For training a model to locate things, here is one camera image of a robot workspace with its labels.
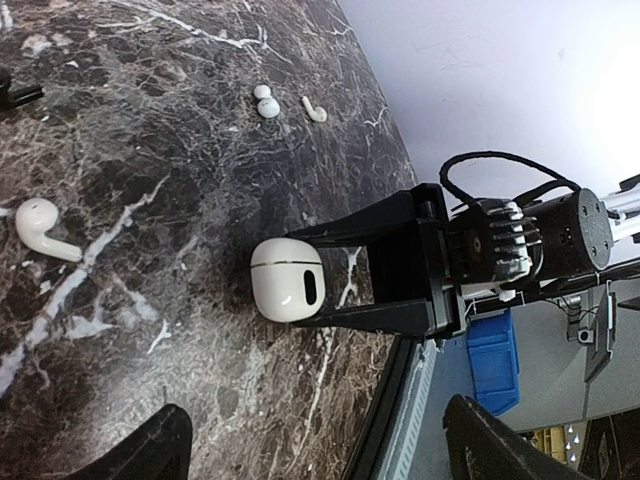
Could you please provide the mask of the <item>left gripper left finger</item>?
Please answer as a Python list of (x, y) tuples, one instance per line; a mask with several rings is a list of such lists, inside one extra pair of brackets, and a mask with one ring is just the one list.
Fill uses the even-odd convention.
[(175, 404), (166, 404), (106, 454), (66, 479), (187, 480), (192, 440), (188, 413)]

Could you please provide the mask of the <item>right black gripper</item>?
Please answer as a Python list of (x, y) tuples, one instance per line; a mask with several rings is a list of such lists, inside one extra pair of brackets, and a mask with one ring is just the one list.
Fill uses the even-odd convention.
[[(326, 310), (295, 321), (294, 327), (340, 327), (411, 338), (450, 338), (466, 328), (465, 297), (492, 293), (503, 302), (579, 274), (599, 273), (613, 247), (609, 212), (589, 189), (555, 199), (540, 195), (549, 182), (516, 199), (466, 199), (462, 211), (446, 218), (439, 235), (444, 260), (443, 312), (430, 327), (425, 299)], [(286, 233), (310, 245), (369, 245), (416, 220), (425, 197), (402, 190), (338, 220)]]

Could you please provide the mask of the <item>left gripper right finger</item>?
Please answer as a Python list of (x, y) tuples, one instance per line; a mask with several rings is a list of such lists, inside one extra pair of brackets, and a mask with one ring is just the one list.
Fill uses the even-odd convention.
[(537, 450), (470, 397), (454, 395), (443, 417), (454, 479), (584, 479)]

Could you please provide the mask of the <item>beige gold-rimmed charging case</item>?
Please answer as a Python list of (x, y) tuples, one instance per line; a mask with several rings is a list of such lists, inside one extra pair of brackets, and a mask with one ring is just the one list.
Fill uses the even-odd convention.
[(317, 250), (291, 238), (261, 242), (251, 257), (253, 297), (259, 312), (277, 323), (316, 315), (326, 295), (324, 268)]

